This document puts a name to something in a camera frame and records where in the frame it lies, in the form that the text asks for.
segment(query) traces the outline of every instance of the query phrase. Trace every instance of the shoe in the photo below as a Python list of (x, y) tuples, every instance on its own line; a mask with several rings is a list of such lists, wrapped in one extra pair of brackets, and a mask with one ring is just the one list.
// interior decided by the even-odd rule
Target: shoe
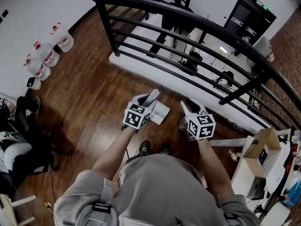
[(160, 153), (165, 154), (165, 155), (170, 154), (170, 143), (169, 142), (164, 142), (163, 143)]
[(139, 154), (149, 154), (151, 151), (150, 141), (143, 141), (139, 147)]
[(38, 108), (37, 110), (35, 111), (36, 114), (39, 114), (40, 113), (40, 107), (41, 107), (41, 99), (39, 97), (35, 97), (34, 99), (35, 103), (37, 104)]

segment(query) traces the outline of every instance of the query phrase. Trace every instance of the shoulder strap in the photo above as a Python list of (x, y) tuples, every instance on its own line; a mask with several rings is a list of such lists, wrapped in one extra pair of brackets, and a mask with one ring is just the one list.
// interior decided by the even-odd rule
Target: shoulder strap
[(94, 204), (87, 226), (117, 226), (117, 214), (111, 207), (112, 199), (112, 182), (104, 179), (100, 201)]
[(232, 213), (224, 213), (225, 226), (247, 226), (247, 224), (239, 217)]

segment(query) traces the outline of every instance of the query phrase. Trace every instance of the white chair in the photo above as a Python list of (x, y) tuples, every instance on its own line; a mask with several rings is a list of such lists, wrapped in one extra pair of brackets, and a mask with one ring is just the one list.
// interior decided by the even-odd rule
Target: white chair
[(290, 210), (282, 203), (277, 202), (263, 218), (261, 226), (282, 226), (289, 214)]
[(6, 195), (0, 194), (0, 201), (3, 205), (2, 213), (8, 223), (8, 226), (24, 226), (24, 225), (27, 225), (27, 224), (31, 223), (32, 221), (34, 221), (35, 217), (30, 217), (21, 223), (17, 223), (15, 212), (14, 212), (14, 207), (17, 207), (24, 203), (35, 200), (36, 198), (37, 197), (35, 195), (33, 195), (28, 198), (18, 200), (16, 202), (10, 202), (10, 200), (8, 199), (8, 197)]

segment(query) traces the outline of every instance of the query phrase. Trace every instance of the gray t-shirt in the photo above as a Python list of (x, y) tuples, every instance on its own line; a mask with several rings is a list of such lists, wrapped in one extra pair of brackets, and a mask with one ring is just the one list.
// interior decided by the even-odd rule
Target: gray t-shirt
[[(245, 197), (235, 195), (221, 206), (201, 185), (196, 170), (172, 156), (155, 154), (137, 158), (120, 172), (123, 184), (112, 207), (125, 216), (154, 226), (223, 226), (224, 213), (238, 217), (242, 226), (259, 225), (247, 208)], [(55, 204), (55, 224), (82, 225), (91, 205), (100, 201), (104, 178), (97, 172), (81, 172)]]

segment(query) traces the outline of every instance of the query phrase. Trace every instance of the plastic water jug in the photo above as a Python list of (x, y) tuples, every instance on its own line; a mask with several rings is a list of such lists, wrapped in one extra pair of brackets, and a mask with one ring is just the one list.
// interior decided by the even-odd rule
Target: plastic water jug
[(31, 58), (31, 54), (27, 56), (24, 66), (27, 67), (29, 73), (40, 81), (44, 81), (51, 74), (51, 69), (44, 65), (39, 58)]
[(33, 45), (36, 48), (37, 57), (47, 66), (53, 67), (57, 64), (60, 55), (56, 53), (49, 45), (40, 44), (38, 41)]
[(68, 33), (67, 29), (61, 26), (61, 23), (57, 23), (52, 29), (50, 33), (52, 35), (52, 41), (56, 43), (63, 52), (68, 52), (74, 44), (73, 37)]

